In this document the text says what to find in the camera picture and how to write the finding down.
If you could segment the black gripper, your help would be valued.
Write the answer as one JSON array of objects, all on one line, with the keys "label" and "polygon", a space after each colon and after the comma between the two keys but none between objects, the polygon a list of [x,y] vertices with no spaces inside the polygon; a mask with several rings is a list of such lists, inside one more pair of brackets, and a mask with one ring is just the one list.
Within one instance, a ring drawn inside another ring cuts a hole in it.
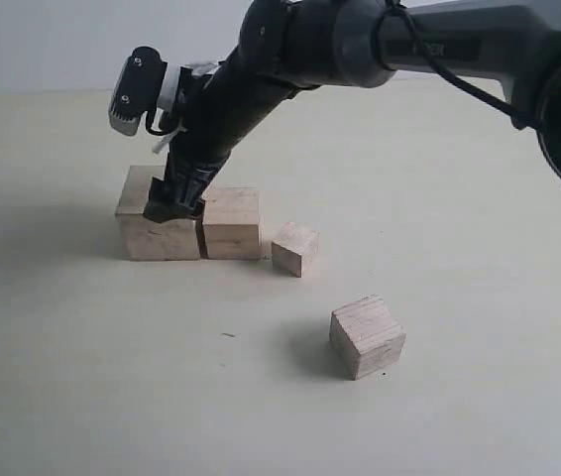
[{"label": "black gripper", "polygon": [[155,223],[200,216],[211,176],[176,173],[219,166],[290,97],[288,82],[251,74],[231,63],[190,63],[179,73],[174,112],[182,129],[170,140],[165,180],[151,179],[143,211],[143,217]]}]

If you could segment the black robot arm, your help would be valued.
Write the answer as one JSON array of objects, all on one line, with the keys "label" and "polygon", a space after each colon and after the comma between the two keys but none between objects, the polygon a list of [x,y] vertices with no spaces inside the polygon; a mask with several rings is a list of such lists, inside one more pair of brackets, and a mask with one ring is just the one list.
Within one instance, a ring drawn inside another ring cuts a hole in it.
[{"label": "black robot arm", "polygon": [[145,216],[197,216],[232,150],[283,101],[325,85],[378,87],[399,71],[437,74],[534,130],[561,178],[561,1],[256,1],[234,50],[170,114]]}]

